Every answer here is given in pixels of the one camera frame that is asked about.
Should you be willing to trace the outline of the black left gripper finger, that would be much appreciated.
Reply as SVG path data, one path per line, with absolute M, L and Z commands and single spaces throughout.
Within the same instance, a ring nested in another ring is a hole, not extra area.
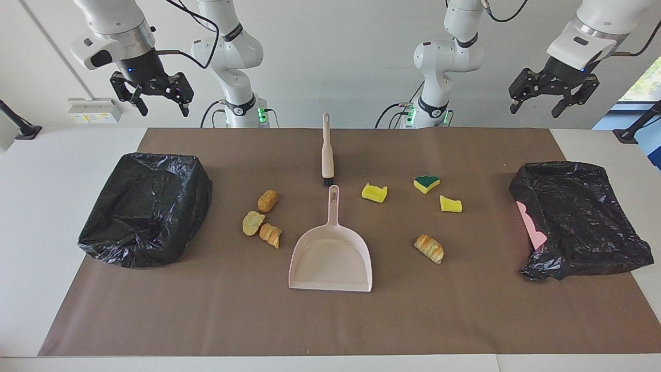
M 581 83 L 565 83 L 557 81 L 552 84 L 552 93 L 562 98 L 552 109 L 552 117 L 559 118 L 565 109 L 576 104 L 585 104 L 597 89 L 598 78 L 588 77 Z
M 542 71 L 535 73 L 529 68 L 524 68 L 509 87 L 509 95 L 513 100 L 510 104 L 510 113 L 515 115 L 524 101 L 543 94 L 545 83 L 547 83 L 547 74 Z

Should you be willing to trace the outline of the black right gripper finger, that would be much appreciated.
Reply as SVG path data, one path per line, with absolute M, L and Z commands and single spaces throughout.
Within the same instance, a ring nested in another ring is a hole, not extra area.
M 147 116 L 148 108 L 141 98 L 144 87 L 141 83 L 130 82 L 121 72 L 114 72 L 109 78 L 117 97 L 137 108 L 142 116 Z
M 178 72 L 168 76 L 168 84 L 169 99 L 177 103 L 184 117 L 188 117 L 190 113 L 189 105 L 194 98 L 194 90 L 188 78 L 183 72 Z

